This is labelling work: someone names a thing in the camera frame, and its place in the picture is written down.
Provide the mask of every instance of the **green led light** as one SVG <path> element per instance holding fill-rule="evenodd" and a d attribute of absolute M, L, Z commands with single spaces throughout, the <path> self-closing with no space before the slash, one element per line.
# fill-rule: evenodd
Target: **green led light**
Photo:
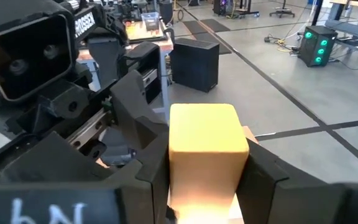
<path fill-rule="evenodd" d="M 305 38 L 306 39 L 310 39 L 312 36 L 313 36 L 313 34 L 311 34 L 311 32 L 305 33 Z"/>

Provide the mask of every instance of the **wooden block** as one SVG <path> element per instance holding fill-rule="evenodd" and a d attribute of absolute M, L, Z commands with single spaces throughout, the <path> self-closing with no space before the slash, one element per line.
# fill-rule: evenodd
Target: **wooden block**
<path fill-rule="evenodd" d="M 227 223 L 249 154 L 234 107 L 172 105 L 169 138 L 170 202 L 179 223 Z"/>

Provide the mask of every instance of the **black mat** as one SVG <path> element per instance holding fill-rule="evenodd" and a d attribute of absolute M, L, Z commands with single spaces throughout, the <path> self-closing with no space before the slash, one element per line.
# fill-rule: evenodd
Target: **black mat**
<path fill-rule="evenodd" d="M 222 43 L 220 43 L 217 38 L 215 38 L 212 34 L 210 33 L 204 33 L 204 34 L 195 34 L 193 35 L 194 38 L 196 40 L 201 40 L 201 41 L 207 41 L 207 42 L 212 42 L 212 43 L 217 43 L 219 44 L 219 55 L 223 55 L 223 54 L 231 54 L 231 51 Z"/>
<path fill-rule="evenodd" d="M 208 32 L 198 21 L 185 21 L 183 24 L 191 32 L 191 34 L 203 34 Z"/>
<path fill-rule="evenodd" d="M 214 19 L 203 19 L 201 22 L 205 25 L 207 25 L 211 30 L 214 32 L 226 32 L 230 31 L 229 28 L 222 25 L 220 22 L 214 20 Z"/>

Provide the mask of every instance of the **gray floor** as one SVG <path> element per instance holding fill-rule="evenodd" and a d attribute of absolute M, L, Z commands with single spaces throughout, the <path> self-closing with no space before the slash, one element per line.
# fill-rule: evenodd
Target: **gray floor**
<path fill-rule="evenodd" d="M 186 4 L 185 1 L 179 3 L 182 6 Z M 308 20 L 311 11 L 303 10 L 305 1 L 288 0 L 287 3 L 296 13 L 295 18 L 269 17 L 273 8 L 281 4 L 255 0 L 252 10 L 260 11 L 260 17 L 234 20 L 217 17 L 213 15 L 212 5 L 202 2 L 201 6 L 186 7 L 184 21 L 213 18 L 230 28 L 231 31 L 217 35 L 323 123 L 358 121 L 358 70 L 351 70 L 341 63 L 307 68 L 300 59 L 277 51 L 276 45 L 264 43 L 263 38 L 268 34 L 284 37 L 290 29 L 291 34 L 302 30 Z M 329 9 L 322 9 L 320 24 L 324 24 L 328 13 Z M 353 9 L 351 17 L 357 22 L 358 8 Z M 173 27 L 176 35 L 192 38 L 182 22 Z M 298 45 L 295 37 L 288 39 L 287 43 Z M 335 55 L 344 52 L 346 50 L 336 48 Z M 357 52 L 341 59 L 348 67 L 358 68 Z M 230 103 L 235 106 L 242 125 L 249 126 L 255 135 L 319 126 L 235 53 L 220 56 L 219 84 L 211 92 L 202 93 L 177 84 L 173 84 L 169 92 L 172 103 Z M 336 129 L 335 132 L 358 150 L 358 127 Z M 358 182 L 358 158 L 347 149 L 348 145 L 344 146 L 325 131 L 260 143 L 326 182 Z"/>

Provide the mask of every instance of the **yellow foam block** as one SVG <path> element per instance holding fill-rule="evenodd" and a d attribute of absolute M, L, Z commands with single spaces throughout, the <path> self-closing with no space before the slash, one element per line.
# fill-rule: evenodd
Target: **yellow foam block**
<path fill-rule="evenodd" d="M 172 105 L 170 202 L 179 223 L 227 223 L 248 154 L 232 105 Z"/>

